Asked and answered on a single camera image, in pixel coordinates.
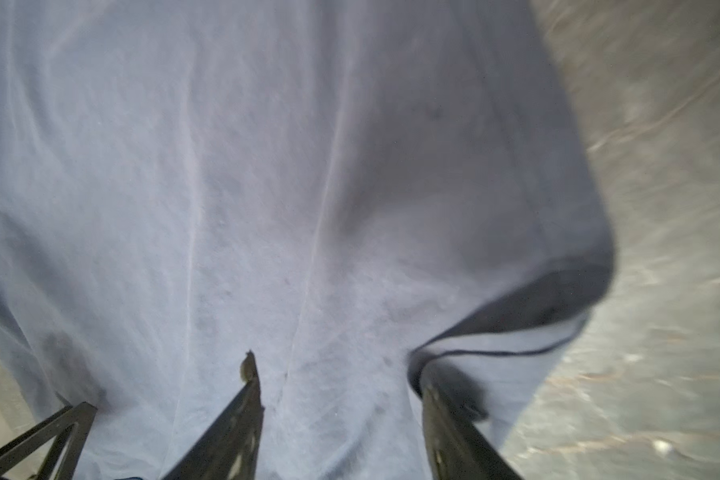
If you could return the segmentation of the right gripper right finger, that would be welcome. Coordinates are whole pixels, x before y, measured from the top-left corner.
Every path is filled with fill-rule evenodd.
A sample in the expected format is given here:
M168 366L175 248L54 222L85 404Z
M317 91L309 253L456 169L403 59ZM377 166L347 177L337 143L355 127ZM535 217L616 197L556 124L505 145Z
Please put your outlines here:
M478 430L489 414L476 384L448 365L428 365L419 377L427 459L437 480L521 480Z

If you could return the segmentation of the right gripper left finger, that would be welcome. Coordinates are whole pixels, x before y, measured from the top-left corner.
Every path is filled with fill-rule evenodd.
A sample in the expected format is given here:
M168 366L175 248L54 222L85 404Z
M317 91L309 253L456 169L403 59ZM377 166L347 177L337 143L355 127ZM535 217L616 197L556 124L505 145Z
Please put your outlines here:
M168 480L253 480L265 408L256 358L248 351L240 365L243 387L184 457Z

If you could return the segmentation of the grey blue tank top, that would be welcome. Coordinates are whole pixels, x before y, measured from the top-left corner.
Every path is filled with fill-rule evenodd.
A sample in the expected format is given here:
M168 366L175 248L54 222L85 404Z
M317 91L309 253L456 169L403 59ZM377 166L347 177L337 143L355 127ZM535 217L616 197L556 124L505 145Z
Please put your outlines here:
M526 1L0 1L0 359L157 479L239 391L261 479L427 479L434 379L500 445L614 245Z

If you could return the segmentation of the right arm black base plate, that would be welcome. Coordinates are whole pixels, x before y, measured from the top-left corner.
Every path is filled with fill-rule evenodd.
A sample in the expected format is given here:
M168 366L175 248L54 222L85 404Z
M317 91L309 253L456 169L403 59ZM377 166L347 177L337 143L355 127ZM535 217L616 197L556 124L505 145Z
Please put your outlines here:
M73 478L97 409L82 402L66 406L0 448L0 479L38 449L50 444L34 479Z

